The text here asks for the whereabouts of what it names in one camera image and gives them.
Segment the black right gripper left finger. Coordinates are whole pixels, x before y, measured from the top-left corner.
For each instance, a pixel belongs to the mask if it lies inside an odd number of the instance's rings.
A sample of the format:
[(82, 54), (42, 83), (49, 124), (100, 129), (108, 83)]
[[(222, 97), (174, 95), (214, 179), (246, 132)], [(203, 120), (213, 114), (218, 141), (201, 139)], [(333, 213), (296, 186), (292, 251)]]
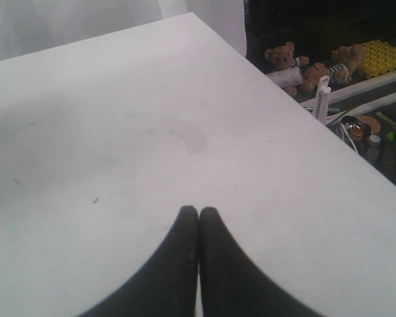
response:
[(83, 316), (194, 316), (199, 216), (183, 206), (142, 268)]

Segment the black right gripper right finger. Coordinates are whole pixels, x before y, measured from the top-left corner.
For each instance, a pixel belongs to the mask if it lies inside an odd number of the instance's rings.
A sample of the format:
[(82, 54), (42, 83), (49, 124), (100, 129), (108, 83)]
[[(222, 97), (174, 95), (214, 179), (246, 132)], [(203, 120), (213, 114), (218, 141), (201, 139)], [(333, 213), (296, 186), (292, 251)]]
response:
[(314, 315), (248, 258), (214, 207), (199, 217), (199, 269), (204, 316)]

